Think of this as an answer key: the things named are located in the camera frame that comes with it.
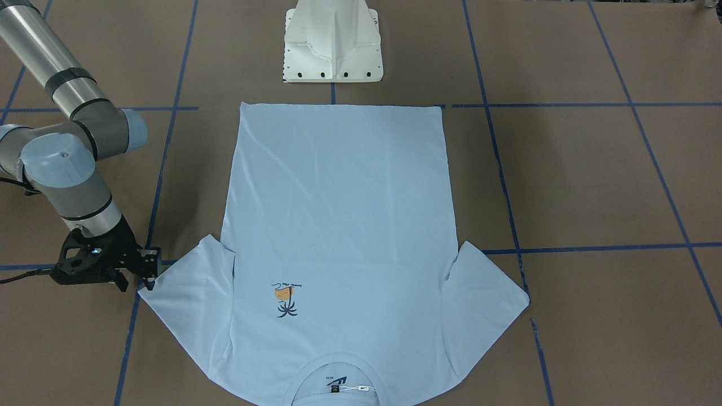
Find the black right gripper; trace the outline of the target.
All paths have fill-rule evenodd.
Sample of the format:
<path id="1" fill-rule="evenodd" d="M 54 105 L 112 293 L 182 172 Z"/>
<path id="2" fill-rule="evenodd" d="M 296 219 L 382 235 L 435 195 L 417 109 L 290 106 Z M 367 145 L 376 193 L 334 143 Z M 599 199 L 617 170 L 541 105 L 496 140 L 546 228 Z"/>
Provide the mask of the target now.
<path id="1" fill-rule="evenodd" d="M 141 249 L 126 218 L 108 233 L 87 237 L 79 229 L 70 231 L 51 270 L 58 284 L 114 283 L 126 292 L 129 282 L 121 270 L 129 270 L 147 290 L 153 290 L 162 267 L 162 249 Z"/>

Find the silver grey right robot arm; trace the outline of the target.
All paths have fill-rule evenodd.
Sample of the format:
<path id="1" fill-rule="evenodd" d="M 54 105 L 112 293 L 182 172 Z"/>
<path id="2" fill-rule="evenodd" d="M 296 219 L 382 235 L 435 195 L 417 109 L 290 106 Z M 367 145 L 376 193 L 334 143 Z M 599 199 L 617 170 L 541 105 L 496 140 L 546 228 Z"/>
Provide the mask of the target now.
<path id="1" fill-rule="evenodd" d="M 33 128 L 2 126 L 2 172 L 30 195 L 44 195 L 69 228 L 56 264 L 3 279 L 49 276 L 59 285 L 112 283 L 125 292 L 123 270 L 148 290 L 161 249 L 139 246 L 96 162 L 144 146 L 148 128 L 132 109 L 118 109 L 28 1 L 3 1 L 2 39 L 43 85 L 67 120 Z"/>

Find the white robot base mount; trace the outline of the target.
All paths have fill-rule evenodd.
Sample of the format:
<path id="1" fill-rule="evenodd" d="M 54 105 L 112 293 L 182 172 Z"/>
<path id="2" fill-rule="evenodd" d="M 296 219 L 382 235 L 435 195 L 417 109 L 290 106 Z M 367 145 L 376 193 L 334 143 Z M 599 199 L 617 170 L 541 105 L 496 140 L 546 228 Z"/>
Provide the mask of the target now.
<path id="1" fill-rule="evenodd" d="M 382 81 L 378 13 L 366 1 L 299 1 L 284 18 L 285 83 Z"/>

